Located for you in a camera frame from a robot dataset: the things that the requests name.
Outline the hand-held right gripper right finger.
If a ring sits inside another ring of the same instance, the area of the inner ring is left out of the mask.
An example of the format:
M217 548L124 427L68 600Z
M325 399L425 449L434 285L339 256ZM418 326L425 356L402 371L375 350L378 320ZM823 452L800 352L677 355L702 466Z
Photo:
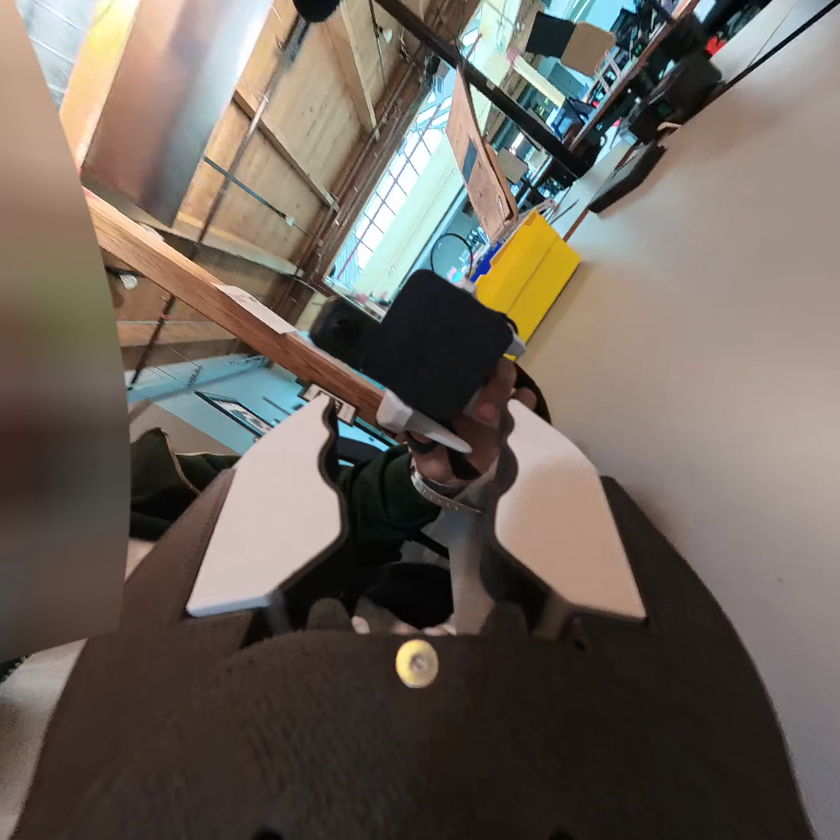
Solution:
M647 612L592 462L517 400L502 417L490 544L562 606L643 623Z

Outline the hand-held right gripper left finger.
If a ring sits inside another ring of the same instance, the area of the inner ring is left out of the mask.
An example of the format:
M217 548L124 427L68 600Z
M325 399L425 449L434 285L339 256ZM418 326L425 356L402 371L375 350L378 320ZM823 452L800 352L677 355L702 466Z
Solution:
M335 401L319 395L237 463L189 595L194 618L285 607L350 532Z

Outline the person's left forearm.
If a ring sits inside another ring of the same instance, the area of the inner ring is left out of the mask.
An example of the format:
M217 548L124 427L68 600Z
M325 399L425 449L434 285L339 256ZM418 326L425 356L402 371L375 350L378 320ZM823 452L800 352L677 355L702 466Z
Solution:
M425 533L442 509L415 488L412 467L409 448L398 445L340 469L350 523L346 553L356 566L372 570L401 561L406 543L415 546L411 562L448 562L445 546Z

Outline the person's left hand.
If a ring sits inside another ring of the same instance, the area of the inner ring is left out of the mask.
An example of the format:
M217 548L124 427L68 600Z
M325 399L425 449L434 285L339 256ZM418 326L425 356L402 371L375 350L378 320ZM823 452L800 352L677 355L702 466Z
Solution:
M518 364L502 359L467 411L451 421L454 434L470 446L468 453L445 447L419 433L407 432L398 439L409 447L412 462L423 476L469 487L496 467L501 451L501 417L512 400L525 405L546 423L551 422L548 405L534 380Z

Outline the person's green jacket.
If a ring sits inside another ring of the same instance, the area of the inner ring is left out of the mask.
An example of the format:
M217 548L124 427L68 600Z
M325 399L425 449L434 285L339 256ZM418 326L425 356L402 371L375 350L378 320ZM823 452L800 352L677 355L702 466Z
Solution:
M152 428L130 446L129 536L153 542L239 455L178 454L167 433Z

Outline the yellow plastic bin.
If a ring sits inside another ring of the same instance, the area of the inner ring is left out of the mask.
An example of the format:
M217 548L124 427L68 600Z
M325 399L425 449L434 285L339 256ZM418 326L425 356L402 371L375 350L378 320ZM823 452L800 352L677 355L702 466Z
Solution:
M533 209L490 259L476 297L506 315L527 343L581 263L538 209Z

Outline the brown board on stand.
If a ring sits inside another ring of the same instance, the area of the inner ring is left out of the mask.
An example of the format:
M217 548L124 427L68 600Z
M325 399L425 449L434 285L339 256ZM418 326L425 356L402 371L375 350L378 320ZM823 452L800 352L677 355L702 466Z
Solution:
M482 137L462 69L455 71L446 134L477 221L496 243L518 221L518 207L496 152Z

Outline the white notice sheet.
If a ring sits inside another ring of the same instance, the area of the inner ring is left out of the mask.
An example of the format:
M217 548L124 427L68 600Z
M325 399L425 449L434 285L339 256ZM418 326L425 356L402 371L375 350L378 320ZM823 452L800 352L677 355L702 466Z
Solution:
M263 323L276 334L297 333L294 324L289 323L280 315L270 310L264 303L260 302L246 290L229 285L218 286L220 292L225 294L231 301L237 303L242 309L252 314L259 322Z

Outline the flat black box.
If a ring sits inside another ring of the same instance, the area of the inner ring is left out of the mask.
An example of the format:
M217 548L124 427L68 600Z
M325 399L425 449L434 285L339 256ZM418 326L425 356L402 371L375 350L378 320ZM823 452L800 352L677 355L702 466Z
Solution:
M638 147L602 184L587 206L590 213L599 214L637 189L666 153L659 143Z

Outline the black metal pole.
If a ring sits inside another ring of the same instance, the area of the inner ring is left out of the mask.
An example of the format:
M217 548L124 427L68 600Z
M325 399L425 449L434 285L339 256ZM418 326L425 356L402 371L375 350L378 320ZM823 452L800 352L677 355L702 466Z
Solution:
M377 1L376 3L417 38L423 46L429 48L437 58L459 70L470 86L477 89L493 106L514 122L531 142L545 149L573 179L580 179L588 172L583 161L575 157L549 128L475 68L467 58L460 54L456 46L437 35L406 5L399 1Z

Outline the wooden post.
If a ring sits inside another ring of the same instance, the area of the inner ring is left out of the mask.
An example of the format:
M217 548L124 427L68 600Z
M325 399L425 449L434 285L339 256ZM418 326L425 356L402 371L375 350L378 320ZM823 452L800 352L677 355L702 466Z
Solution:
M383 391L317 349L299 332L276 334L217 289L224 285L150 230L143 228L86 187L84 192L98 244L158 287L305 382L354 406L358 417L377 425Z

